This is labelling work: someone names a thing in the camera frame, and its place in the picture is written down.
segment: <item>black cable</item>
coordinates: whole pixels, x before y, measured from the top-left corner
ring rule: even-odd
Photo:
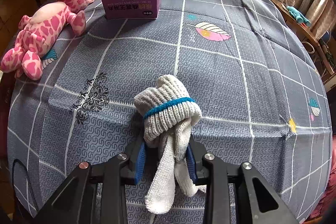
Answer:
[[[33,203],[34,203],[34,206],[35,206],[35,210],[36,210],[36,213],[39,212],[39,207],[37,205],[37,201],[36,201],[36,198],[35,198],[35,195],[34,195],[34,192],[33,192],[33,188],[32,188],[32,184],[30,182],[30,178],[29,178],[29,175],[28,175],[28,170],[27,170],[27,167],[22,163],[22,161],[20,161],[19,159],[15,159],[13,161],[13,165],[12,165],[12,187],[13,187],[13,190],[14,190],[14,198],[16,198],[16,192],[15,192],[15,186],[14,186],[14,170],[15,170],[15,164],[18,163],[19,165],[21,165],[26,173],[26,177],[27,177],[27,181],[28,181],[28,188],[29,188],[29,192],[30,192],[30,195],[31,195],[31,198],[33,199]]]

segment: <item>teal stuffed toy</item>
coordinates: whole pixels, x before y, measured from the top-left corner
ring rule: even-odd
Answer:
[[[287,6],[286,8],[287,8],[289,14],[296,20],[297,23],[299,23],[299,24],[304,23],[308,27],[310,26],[310,21],[308,19],[306,19],[298,10],[296,10],[292,6]]]

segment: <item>bedsheet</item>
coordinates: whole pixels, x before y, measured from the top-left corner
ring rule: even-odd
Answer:
[[[224,161],[251,162],[305,219],[328,181],[332,135],[326,93],[306,50],[269,0],[161,2],[156,20],[108,21],[95,0],[82,36],[64,28],[44,57],[41,80],[16,81],[9,165],[15,158],[26,164],[41,208],[79,162],[107,161],[134,140],[142,130],[134,96],[172,74],[202,110],[195,140]],[[151,218],[144,196],[155,168],[149,162],[140,184],[126,188],[129,223]],[[34,216],[19,167],[14,182]],[[201,223],[204,199],[177,188],[172,209],[154,223]]]

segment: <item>pink giraffe plush toy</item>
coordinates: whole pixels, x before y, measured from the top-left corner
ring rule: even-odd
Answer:
[[[21,31],[14,48],[2,58],[0,70],[16,70],[16,77],[25,73],[32,80],[40,79],[40,58],[51,49],[67,23],[76,35],[83,33],[86,25],[83,10],[92,2],[94,0],[58,0],[42,6],[32,17],[24,15],[18,25]]]

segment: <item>tiled floor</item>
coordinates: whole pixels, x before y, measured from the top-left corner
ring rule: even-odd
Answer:
[[[0,206],[6,214],[14,213],[14,197],[11,183],[9,182],[9,172],[6,166],[7,160],[0,160]]]

